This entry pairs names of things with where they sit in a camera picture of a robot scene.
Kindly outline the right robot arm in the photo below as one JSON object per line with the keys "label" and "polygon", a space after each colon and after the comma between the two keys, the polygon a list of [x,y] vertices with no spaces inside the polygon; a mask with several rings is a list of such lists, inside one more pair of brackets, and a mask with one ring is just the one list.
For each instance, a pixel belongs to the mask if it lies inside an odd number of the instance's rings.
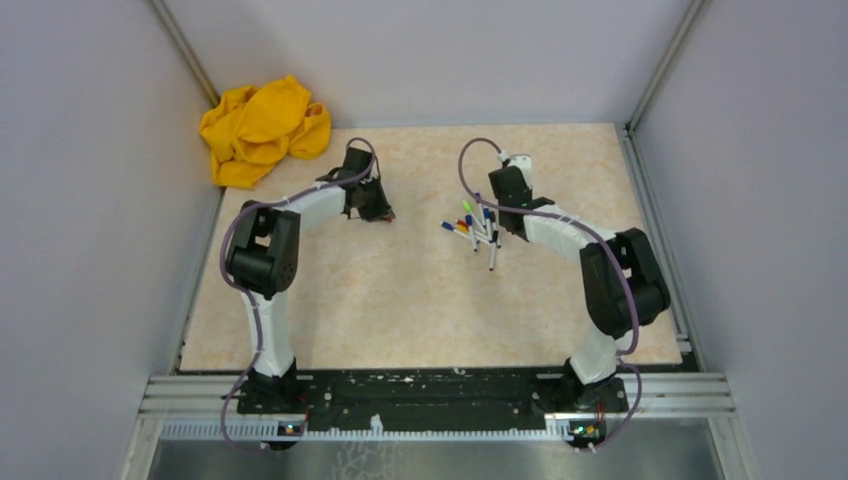
{"label": "right robot arm", "polygon": [[488,174],[500,210],[499,225],[532,244],[577,261],[592,326],[564,364],[563,398],[576,412],[590,411],[618,360],[638,347],[641,329],[670,307],[670,293],[645,232],[611,231],[536,197],[525,167],[507,164]]}

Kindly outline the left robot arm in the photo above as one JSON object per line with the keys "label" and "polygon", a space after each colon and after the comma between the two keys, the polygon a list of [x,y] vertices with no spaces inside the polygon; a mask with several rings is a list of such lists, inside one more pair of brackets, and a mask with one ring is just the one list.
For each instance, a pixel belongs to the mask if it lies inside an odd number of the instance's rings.
{"label": "left robot arm", "polygon": [[366,222],[395,217],[378,157],[363,138],[352,139],[342,165],[305,190],[274,202],[245,202],[222,241],[219,269],[240,292],[251,322],[254,357],[243,384],[277,414],[292,411],[300,399],[287,307],[300,240],[305,230],[340,215]]}

